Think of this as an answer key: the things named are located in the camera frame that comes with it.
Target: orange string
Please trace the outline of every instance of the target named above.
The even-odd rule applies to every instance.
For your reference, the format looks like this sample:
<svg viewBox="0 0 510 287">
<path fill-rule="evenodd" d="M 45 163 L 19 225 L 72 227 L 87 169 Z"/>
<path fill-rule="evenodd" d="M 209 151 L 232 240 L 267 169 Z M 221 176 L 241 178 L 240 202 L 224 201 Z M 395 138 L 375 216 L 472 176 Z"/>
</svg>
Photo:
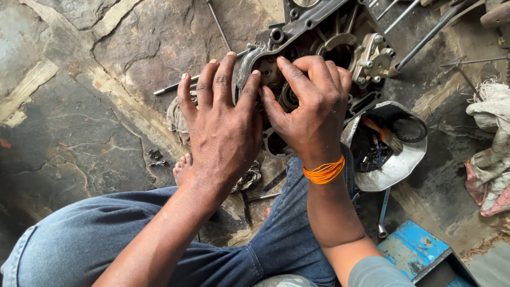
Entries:
<svg viewBox="0 0 510 287">
<path fill-rule="evenodd" d="M 327 184 L 334 181 L 344 170 L 345 160 L 344 156 L 335 163 L 325 163 L 318 168 L 307 171 L 303 166 L 304 176 L 310 179 L 315 184 Z"/>
</svg>

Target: motorcycle engine casing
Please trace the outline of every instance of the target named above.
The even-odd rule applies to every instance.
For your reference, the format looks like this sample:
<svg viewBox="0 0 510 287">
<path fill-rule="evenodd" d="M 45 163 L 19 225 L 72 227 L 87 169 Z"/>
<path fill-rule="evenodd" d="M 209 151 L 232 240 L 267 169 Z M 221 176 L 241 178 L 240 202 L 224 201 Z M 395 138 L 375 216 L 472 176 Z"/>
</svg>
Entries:
<svg viewBox="0 0 510 287">
<path fill-rule="evenodd" d="M 261 84 L 268 86 L 285 112 L 299 106 L 297 96 L 276 65 L 280 55 L 290 61 L 320 55 L 352 73 L 352 87 L 344 126 L 382 100 L 382 90 L 390 73 L 395 51 L 370 12 L 366 0 L 319 0 L 302 7 L 283 0 L 285 23 L 269 26 L 256 36 L 252 48 L 236 64 L 234 103 L 248 76 L 262 73 Z M 294 153 L 272 129 L 260 104 L 263 118 L 264 149 L 272 156 Z"/>
</svg>

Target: cracked stone floor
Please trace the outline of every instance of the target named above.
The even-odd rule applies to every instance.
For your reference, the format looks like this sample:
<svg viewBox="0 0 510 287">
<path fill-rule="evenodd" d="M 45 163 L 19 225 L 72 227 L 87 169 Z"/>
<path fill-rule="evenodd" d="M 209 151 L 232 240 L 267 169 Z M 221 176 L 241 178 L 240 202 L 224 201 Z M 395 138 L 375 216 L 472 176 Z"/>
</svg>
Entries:
<svg viewBox="0 0 510 287">
<path fill-rule="evenodd" d="M 379 14 L 389 2 L 374 6 Z M 388 27 L 405 8 L 397 5 L 379 23 Z M 224 0 L 215 11 L 234 51 L 258 31 L 283 21 L 279 0 Z M 497 35 L 484 30 L 475 9 L 440 32 L 396 79 L 387 100 L 418 113 L 429 128 L 428 152 L 392 190 L 385 224 L 389 231 L 411 219 L 435 234 L 465 261 L 484 251 L 487 240 L 504 240 L 504 214 L 482 218 L 464 188 L 464 161 L 491 145 L 465 114 L 471 91 L 456 73 L 439 65 L 505 55 Z M 439 11 L 418 6 L 388 34 L 397 61 L 426 34 Z M 159 149 L 175 162 L 187 149 L 165 123 L 175 93 L 152 92 L 188 72 L 199 74 L 227 52 L 209 7 L 202 0 L 4 0 L 0 2 L 0 263 L 23 231 L 78 200 L 130 190 L 174 185 L 171 168 L 149 168 L 146 155 Z M 473 82 L 505 73 L 504 62 L 464 66 Z M 263 180 L 252 195 L 285 168 L 261 152 Z M 271 192 L 277 192 L 283 182 Z M 204 226 L 203 242 L 247 242 L 271 200 L 251 205 L 231 195 Z M 382 194 L 365 194 L 360 217 L 370 235 Z"/>
</svg>

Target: pink cloth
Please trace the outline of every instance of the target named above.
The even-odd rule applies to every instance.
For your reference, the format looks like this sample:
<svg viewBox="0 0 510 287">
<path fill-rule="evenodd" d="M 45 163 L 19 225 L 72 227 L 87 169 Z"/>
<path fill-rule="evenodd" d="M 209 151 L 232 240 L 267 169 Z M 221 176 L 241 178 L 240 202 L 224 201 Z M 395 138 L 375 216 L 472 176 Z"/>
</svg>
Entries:
<svg viewBox="0 0 510 287">
<path fill-rule="evenodd" d="M 491 149 L 486 149 L 483 153 L 490 154 Z M 489 194 L 489 189 L 491 182 L 482 182 L 480 181 L 475 174 L 473 166 L 471 165 L 471 158 L 469 158 L 466 163 L 466 171 L 468 175 L 468 179 L 466 180 L 466 189 L 469 194 L 473 197 L 476 204 L 482 206 Z M 480 209 L 480 213 L 483 216 L 489 217 L 502 210 L 508 209 L 510 205 L 510 185 L 507 186 L 503 192 L 498 196 L 496 202 L 490 207 L 489 210 L 484 210 L 483 206 Z"/>
</svg>

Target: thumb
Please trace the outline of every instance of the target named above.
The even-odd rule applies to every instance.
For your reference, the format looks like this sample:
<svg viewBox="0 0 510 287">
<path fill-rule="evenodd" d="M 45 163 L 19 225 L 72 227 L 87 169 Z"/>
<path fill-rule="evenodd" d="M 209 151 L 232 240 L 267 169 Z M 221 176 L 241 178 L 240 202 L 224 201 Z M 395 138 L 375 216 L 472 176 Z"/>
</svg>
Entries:
<svg viewBox="0 0 510 287">
<path fill-rule="evenodd" d="M 269 122 L 272 126 L 284 126 L 286 114 L 282 106 L 276 101 L 273 92 L 267 86 L 262 86 L 261 91 L 262 105 L 264 106 Z"/>
</svg>

